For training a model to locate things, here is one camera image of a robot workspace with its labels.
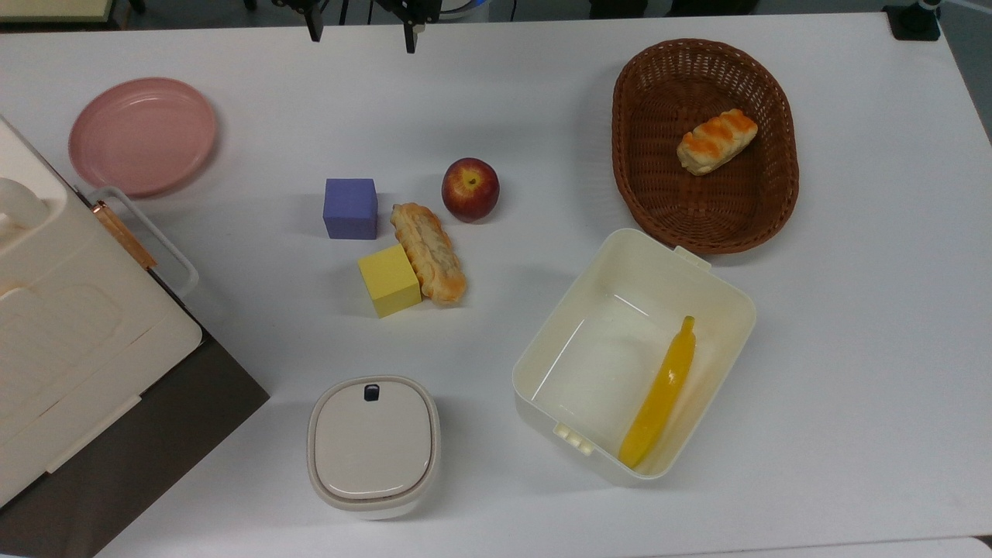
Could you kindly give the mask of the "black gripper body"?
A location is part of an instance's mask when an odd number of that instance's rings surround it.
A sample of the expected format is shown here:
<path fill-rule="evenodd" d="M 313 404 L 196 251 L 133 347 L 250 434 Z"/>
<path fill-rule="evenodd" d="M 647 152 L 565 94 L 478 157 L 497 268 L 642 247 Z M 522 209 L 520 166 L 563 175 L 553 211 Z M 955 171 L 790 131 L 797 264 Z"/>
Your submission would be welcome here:
<path fill-rule="evenodd" d="M 322 12 L 329 1 L 272 1 L 271 3 L 306 16 Z M 443 1 L 372 1 L 372 3 L 393 14 L 404 24 L 415 26 L 439 20 Z"/>

